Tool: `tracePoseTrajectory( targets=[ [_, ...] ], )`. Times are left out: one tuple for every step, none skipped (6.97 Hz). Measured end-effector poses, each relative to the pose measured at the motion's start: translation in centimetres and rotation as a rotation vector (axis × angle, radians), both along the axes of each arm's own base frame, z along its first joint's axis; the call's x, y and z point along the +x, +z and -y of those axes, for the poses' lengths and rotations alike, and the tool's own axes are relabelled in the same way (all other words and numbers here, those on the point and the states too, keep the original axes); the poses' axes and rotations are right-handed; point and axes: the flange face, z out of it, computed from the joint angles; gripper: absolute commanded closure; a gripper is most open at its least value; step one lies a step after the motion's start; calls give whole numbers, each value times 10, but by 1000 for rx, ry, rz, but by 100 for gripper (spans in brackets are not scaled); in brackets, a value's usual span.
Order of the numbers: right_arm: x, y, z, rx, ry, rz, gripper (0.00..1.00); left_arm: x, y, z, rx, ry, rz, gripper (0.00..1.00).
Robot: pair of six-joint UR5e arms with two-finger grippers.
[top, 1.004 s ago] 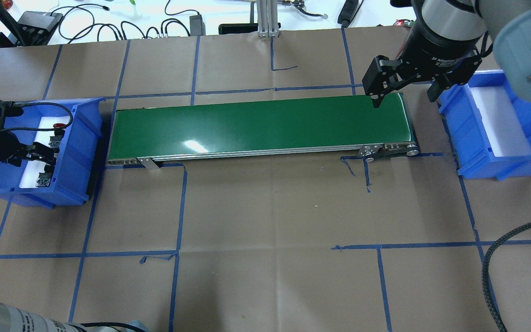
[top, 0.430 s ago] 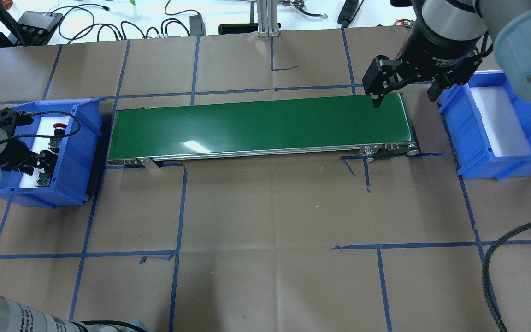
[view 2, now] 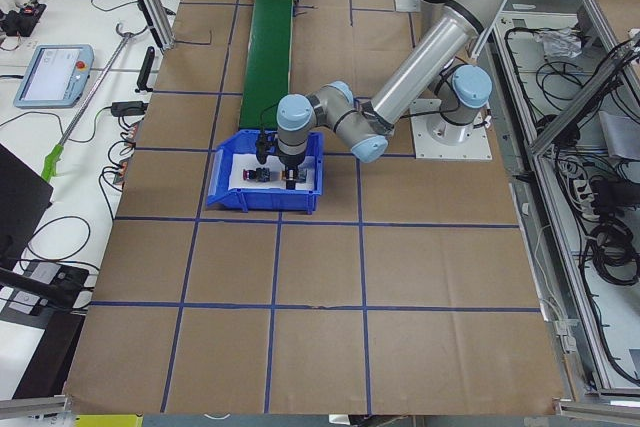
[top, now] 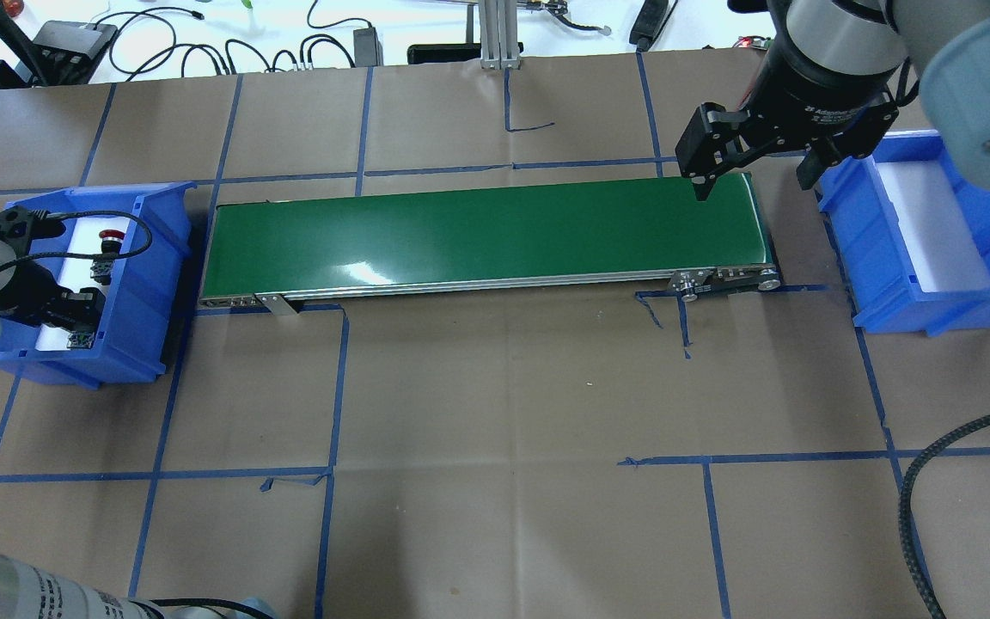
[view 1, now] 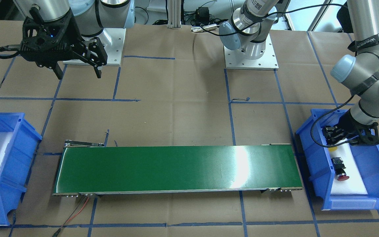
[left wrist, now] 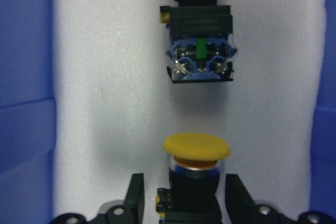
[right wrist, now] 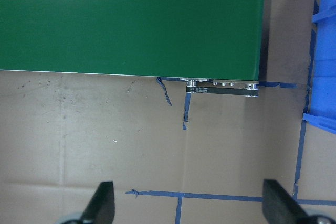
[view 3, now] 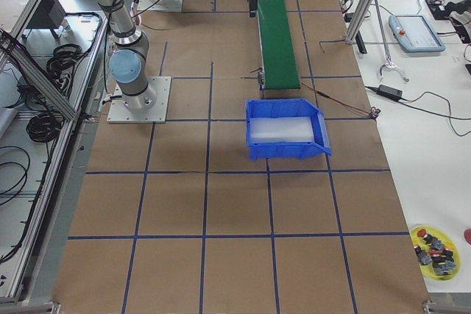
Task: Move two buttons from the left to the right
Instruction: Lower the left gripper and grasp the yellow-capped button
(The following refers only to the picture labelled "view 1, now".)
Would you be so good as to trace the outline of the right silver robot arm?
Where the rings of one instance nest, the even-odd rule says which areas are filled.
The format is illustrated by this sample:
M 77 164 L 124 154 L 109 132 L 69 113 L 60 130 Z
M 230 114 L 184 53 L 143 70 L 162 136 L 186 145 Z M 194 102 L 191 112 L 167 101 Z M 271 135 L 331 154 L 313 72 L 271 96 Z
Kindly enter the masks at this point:
M 104 30 L 131 28 L 135 22 L 133 0 L 16 0 L 25 15 L 22 41 L 15 51 L 38 67 L 63 78 L 60 61 L 79 60 L 101 78 L 110 58 Z

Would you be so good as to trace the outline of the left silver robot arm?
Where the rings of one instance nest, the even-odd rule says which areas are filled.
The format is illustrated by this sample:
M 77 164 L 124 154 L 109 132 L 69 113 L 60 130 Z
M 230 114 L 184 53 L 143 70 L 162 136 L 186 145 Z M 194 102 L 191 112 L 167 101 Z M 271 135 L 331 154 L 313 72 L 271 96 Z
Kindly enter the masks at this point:
M 276 0 L 246 0 L 229 20 L 219 25 L 222 44 L 229 50 L 255 51 L 250 60 L 261 57 L 272 23 L 279 14 Z M 322 128 L 325 144 L 314 137 L 317 120 L 310 128 L 314 143 L 322 147 L 342 144 L 378 145 L 379 119 L 379 0 L 348 0 L 347 9 L 355 35 L 344 55 L 331 70 L 331 76 L 360 100 L 334 126 Z

